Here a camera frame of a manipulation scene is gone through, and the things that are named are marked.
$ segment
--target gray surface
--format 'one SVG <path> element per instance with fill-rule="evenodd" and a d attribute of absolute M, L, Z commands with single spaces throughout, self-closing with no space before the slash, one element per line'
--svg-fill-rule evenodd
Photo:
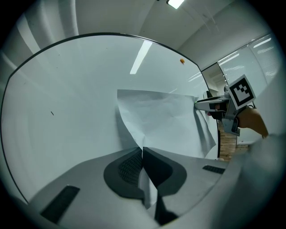
<path fill-rule="evenodd" d="M 153 200 L 153 196 L 157 196 L 157 189 L 151 189 L 151 179 L 148 177 L 147 172 L 142 168 L 139 176 L 138 188 L 144 191 L 144 205 L 146 209 L 149 209 L 154 202 L 156 203 L 157 199 Z"/>
<path fill-rule="evenodd" d="M 80 191 L 59 221 L 60 226 L 69 229 L 156 228 L 158 224 L 140 200 L 118 196 L 103 178 L 110 162 L 132 150 L 134 148 L 76 165 L 39 191 L 30 206 L 40 212 L 66 185 L 73 185 Z"/>
<path fill-rule="evenodd" d="M 221 174 L 203 170 L 202 168 L 205 165 L 211 165 L 225 169 L 228 165 L 228 163 L 224 161 L 188 157 L 155 148 L 150 149 L 178 162 L 187 171 L 187 179 L 180 190 L 174 195 L 163 197 L 167 210 L 179 216 L 186 213 L 201 201 L 222 176 Z"/>
<path fill-rule="evenodd" d="M 32 4 L 25 12 L 31 33 L 40 49 L 54 43 L 50 38 L 51 31 L 47 28 L 46 22 L 43 21 L 44 9 L 45 7 L 43 7 L 41 1 L 35 1 L 34 4 Z"/>
<path fill-rule="evenodd" d="M 72 14 L 73 13 L 72 12 L 72 7 L 73 7 L 72 1 L 59 0 L 58 6 L 59 6 L 59 16 L 61 19 L 65 38 L 78 35 L 75 31 L 77 30 L 77 28 L 74 28 L 73 21 L 72 21 L 74 17 L 74 15 Z"/>
<path fill-rule="evenodd" d="M 150 208 L 147 209 L 147 212 L 150 214 L 150 216 L 151 216 L 152 218 L 155 218 L 156 205 L 157 205 L 157 202 L 154 203 Z"/>
<path fill-rule="evenodd" d="M 251 146 L 215 228 L 242 228 L 264 208 L 284 175 L 285 149 L 285 134 L 268 136 Z"/>
<path fill-rule="evenodd" d="M 244 159 L 245 154 L 235 155 L 210 192 L 189 212 L 167 224 L 164 228 L 212 229 L 215 220 L 220 216 L 224 205 L 228 201 Z"/>
<path fill-rule="evenodd" d="M 22 213 L 28 218 L 31 219 L 35 226 L 40 229 L 63 229 L 49 220 L 42 217 L 38 212 L 36 212 L 32 207 L 25 204 L 18 198 L 12 198 L 14 203 L 18 206 L 18 208 L 22 211 Z"/>
<path fill-rule="evenodd" d="M 16 26 L 11 29 L 9 36 L 3 44 L 2 51 L 17 67 L 33 55 Z"/>

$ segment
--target ceiling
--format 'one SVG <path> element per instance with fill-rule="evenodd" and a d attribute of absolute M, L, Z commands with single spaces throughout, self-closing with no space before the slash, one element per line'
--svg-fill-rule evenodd
<path fill-rule="evenodd" d="M 234 0 L 185 0 L 178 9 L 166 0 L 76 1 L 79 34 L 119 32 L 139 35 L 178 49 Z"/>

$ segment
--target white wall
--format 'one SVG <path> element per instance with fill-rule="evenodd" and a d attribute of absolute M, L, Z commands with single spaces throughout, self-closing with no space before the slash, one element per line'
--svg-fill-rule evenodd
<path fill-rule="evenodd" d="M 30 9 L 28 9 L 19 19 L 17 25 L 12 29 L 9 38 L 7 39 L 7 42 L 3 47 L 3 50 L 1 51 L 1 54 L 3 54 L 0 58 L 0 85 L 2 92 L 1 97 L 3 96 L 4 88 L 6 86 L 8 77 L 13 70 L 15 70 L 32 54 L 37 53 L 39 50 L 45 48 L 46 46 L 64 38 L 78 35 L 78 30 L 80 29 L 81 34 L 87 32 L 122 33 L 126 30 L 128 33 L 135 35 L 138 35 L 140 32 L 142 32 L 140 35 L 151 38 L 150 34 L 154 34 L 155 27 L 156 33 L 158 35 L 156 36 L 156 40 L 162 43 L 167 43 L 170 46 L 173 46 L 173 44 L 175 44 L 174 47 L 177 48 L 184 40 L 186 40 L 191 34 L 193 34 L 193 32 L 195 32 L 197 28 L 199 28 L 203 24 L 203 22 L 200 21 L 200 18 L 203 13 L 208 14 L 207 11 L 209 10 L 210 14 L 214 15 L 220 9 L 225 7 L 230 1 L 231 0 L 222 0 L 216 4 L 213 4 L 211 0 L 205 1 L 204 4 L 207 5 L 208 9 L 203 7 L 202 11 L 200 11 L 197 8 L 196 10 L 198 11 L 198 13 L 194 12 L 193 9 L 191 12 L 192 15 L 189 14 L 190 12 L 185 11 L 188 11 L 188 9 L 190 9 L 191 7 L 185 6 L 185 10 L 181 8 L 181 10 L 177 11 L 172 9 L 172 7 L 166 5 L 166 3 L 162 1 L 157 2 L 154 0 L 148 0 L 142 2 L 141 0 L 126 0 L 124 1 L 125 4 L 123 5 L 123 7 L 120 5 L 120 11 L 118 11 L 118 7 L 116 7 L 116 5 L 110 4 L 109 2 L 106 3 L 106 1 L 101 1 L 101 4 L 104 4 L 104 7 L 106 7 L 108 11 L 113 10 L 117 15 L 117 17 L 115 17 L 116 23 L 113 23 L 113 27 L 110 29 L 110 24 L 102 23 L 103 21 L 100 20 L 92 20 L 94 17 L 99 17 L 99 19 L 105 17 L 105 12 L 102 11 L 103 6 L 100 5 L 98 1 L 96 1 L 96 3 L 95 1 L 85 1 L 84 3 L 82 3 L 82 1 L 75 0 L 39 0 Z M 152 10 L 152 14 L 149 15 L 149 11 L 152 8 L 153 4 L 160 5 L 155 7 Z M 171 28 L 173 30 L 170 30 L 171 28 L 169 26 L 169 23 L 168 26 L 165 26 L 166 20 L 158 14 L 157 10 L 160 10 L 160 13 L 162 15 L 165 15 L 170 21 L 173 22 L 171 25 Z M 176 15 L 175 21 L 174 17 L 169 17 L 170 15 L 166 13 L 170 11 L 172 11 L 173 15 Z M 110 17 L 108 17 L 106 17 L 108 21 L 115 22 L 114 18 L 111 19 Z M 172 33 L 172 31 L 176 31 L 173 34 L 179 33 L 180 36 L 176 35 L 174 37 L 170 37 L 169 35 L 170 33 Z M 199 87 L 202 87 L 204 85 L 204 81 L 201 81 L 201 78 L 196 79 L 196 82 L 199 82 Z M 210 124 L 213 123 L 213 120 L 210 119 L 207 120 L 207 122 Z M 213 155 L 215 155 L 216 153 L 217 146 L 216 148 L 214 147 L 211 150 L 211 152 L 208 154 L 208 157 L 213 158 Z M 5 166 L 4 156 L 1 152 L 0 156 L 0 161 L 2 163 L 1 175 L 3 176 L 3 181 L 5 182 L 7 187 L 9 186 L 9 190 L 11 190 L 11 193 L 20 198 L 19 193 L 15 189 L 15 186 L 12 182 L 12 179 L 8 174 L 8 168 Z"/>
<path fill-rule="evenodd" d="M 30 200 L 83 161 L 135 147 L 117 111 L 117 89 L 193 95 L 207 91 L 198 67 L 152 44 L 130 74 L 143 40 L 96 36 L 37 55 L 13 75 L 2 109 L 3 147 L 19 188 Z M 205 114 L 217 144 L 216 121 Z M 214 146 L 207 158 L 217 156 Z"/>
<path fill-rule="evenodd" d="M 218 92 L 215 91 L 215 90 L 213 90 L 213 89 L 210 89 L 209 92 L 211 93 L 211 95 L 212 95 L 213 97 L 219 96 L 219 95 L 218 95 Z"/>
<path fill-rule="evenodd" d="M 0 55 L 0 101 L 2 101 L 4 90 L 6 87 L 6 82 L 8 80 L 9 75 L 14 71 L 13 64 L 10 63 L 10 60 L 7 58 L 6 55 L 1 53 Z M 0 147 L 0 179 L 3 183 L 4 187 L 6 188 L 7 192 L 10 195 L 13 195 L 22 201 L 25 202 L 23 197 L 21 196 L 20 192 L 16 188 L 16 185 L 14 181 L 12 180 L 12 177 L 10 176 L 8 167 L 5 162 L 5 157 L 2 151 L 2 147 Z"/>
<path fill-rule="evenodd" d="M 214 16 L 216 28 L 209 21 L 192 35 L 178 50 L 188 56 L 200 69 L 264 34 L 270 28 L 263 18 L 246 2 L 236 1 Z"/>
<path fill-rule="evenodd" d="M 218 91 L 218 89 L 216 87 L 216 84 L 214 83 L 214 81 L 211 78 L 209 78 L 208 76 L 205 76 L 205 75 L 204 75 L 204 78 L 205 78 L 206 83 L 207 83 L 207 85 L 209 86 L 210 89 Z"/>
<path fill-rule="evenodd" d="M 218 96 L 220 96 L 220 95 L 224 95 L 224 86 L 226 86 L 227 85 L 227 82 L 226 81 L 221 81 L 221 82 L 218 82 L 218 83 L 216 83 L 216 87 L 217 87 L 217 89 L 218 89 Z"/>
<path fill-rule="evenodd" d="M 237 145 L 250 145 L 261 139 L 262 135 L 249 128 L 241 128 L 240 136 L 236 139 Z"/>

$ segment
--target white table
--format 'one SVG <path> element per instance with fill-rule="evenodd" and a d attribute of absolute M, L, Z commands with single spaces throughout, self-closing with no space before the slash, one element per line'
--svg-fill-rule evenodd
<path fill-rule="evenodd" d="M 2 107 L 2 140 L 16 184 L 29 201 L 75 165 L 136 146 L 117 108 L 117 89 L 200 97 L 208 90 L 196 64 L 152 43 L 130 74 L 142 38 L 90 35 L 34 55 L 10 78 Z M 218 143 L 216 121 L 203 112 Z M 207 158 L 217 157 L 218 145 Z"/>

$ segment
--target black mesh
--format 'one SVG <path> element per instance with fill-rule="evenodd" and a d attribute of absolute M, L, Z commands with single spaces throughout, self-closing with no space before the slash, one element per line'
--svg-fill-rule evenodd
<path fill-rule="evenodd" d="M 141 152 L 136 153 L 118 167 L 118 173 L 122 180 L 136 187 L 138 186 L 139 174 L 142 169 L 141 154 Z"/>

